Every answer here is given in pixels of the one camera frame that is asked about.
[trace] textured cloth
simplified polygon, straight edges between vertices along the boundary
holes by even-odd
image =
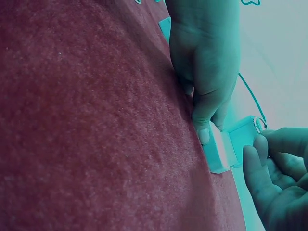
[[[209,173],[163,2],[0,1],[0,231],[242,231]]]

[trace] felt fabric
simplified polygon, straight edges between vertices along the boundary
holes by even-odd
[[[209,173],[163,2],[0,1],[1,231],[242,231]]]

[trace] fingernail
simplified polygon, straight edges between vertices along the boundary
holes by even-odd
[[[199,139],[201,144],[206,145],[210,141],[210,132],[208,128],[202,129],[199,131]]]

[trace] wire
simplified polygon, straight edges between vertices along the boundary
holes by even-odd
[[[260,107],[260,105],[259,105],[259,103],[258,103],[258,101],[257,101],[257,99],[256,99],[256,97],[255,97],[255,95],[252,93],[250,87],[248,86],[247,82],[245,81],[245,79],[243,78],[243,76],[241,75],[241,73],[239,73],[239,77],[242,79],[242,81],[243,81],[244,84],[246,85],[246,87],[247,87],[247,89],[249,90],[249,92],[250,92],[252,98],[254,99],[254,101],[255,101],[256,104],[257,104],[257,107],[258,107],[258,109],[259,109],[259,112],[260,112],[261,115],[262,115],[263,120],[266,122],[265,115],[263,114],[263,111],[262,111],[262,109],[261,109],[261,107]]]
[[[260,0],[258,0],[258,3],[255,3],[255,2],[253,2],[253,1],[250,1],[250,2],[245,3],[244,0],[241,0],[241,2],[242,2],[242,4],[244,4],[245,6],[250,5],[250,4],[254,4],[254,5],[256,5],[256,6],[259,6],[259,5],[260,5]]]

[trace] metal ring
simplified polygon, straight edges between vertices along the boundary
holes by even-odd
[[[257,119],[260,119],[263,122],[265,130],[268,129],[268,125],[262,118],[257,116],[254,117],[254,127],[257,130],[257,133],[261,134],[262,131],[257,126]]]

